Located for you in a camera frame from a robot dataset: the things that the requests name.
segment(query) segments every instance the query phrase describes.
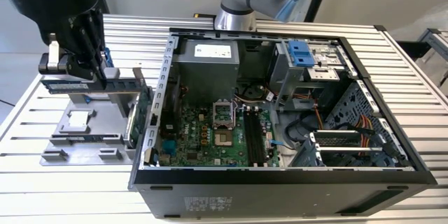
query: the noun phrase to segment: aluminum extrusion table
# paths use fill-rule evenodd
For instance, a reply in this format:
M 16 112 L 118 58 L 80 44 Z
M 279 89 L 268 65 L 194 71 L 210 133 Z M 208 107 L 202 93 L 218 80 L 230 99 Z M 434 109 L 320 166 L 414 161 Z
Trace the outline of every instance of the aluminum extrusion table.
M 142 67 L 158 83 L 170 27 L 212 29 L 211 19 L 107 15 L 106 40 L 122 76 Z M 372 76 L 386 102 L 432 170 L 439 186 L 371 217 L 318 219 L 203 219 L 216 223 L 448 223 L 448 100 L 391 39 L 374 26 L 260 20 L 260 32 L 344 36 Z M 155 220 L 139 193 L 128 192 L 131 165 L 40 166 L 40 153 L 68 96 L 50 95 L 32 82 L 0 127 L 0 223 L 166 223 Z

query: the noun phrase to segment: white label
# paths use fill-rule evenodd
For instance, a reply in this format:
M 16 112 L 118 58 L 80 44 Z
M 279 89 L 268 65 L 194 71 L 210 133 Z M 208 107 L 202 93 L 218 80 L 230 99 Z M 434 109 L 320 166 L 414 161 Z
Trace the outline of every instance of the white label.
M 82 136 L 71 136 L 71 137 L 67 138 L 67 140 L 80 141 L 80 140 L 84 140 L 84 137 L 82 137 Z
M 270 92 L 270 94 L 268 94 L 268 96 L 266 97 L 266 99 L 271 102 L 272 101 L 272 99 L 274 99 L 274 93 L 272 92 Z
M 195 57 L 232 58 L 231 46 L 224 45 L 196 45 Z
M 228 211 L 232 197 L 184 197 L 187 211 Z
M 50 84 L 51 89 L 88 89 L 90 87 L 84 83 L 72 84 Z

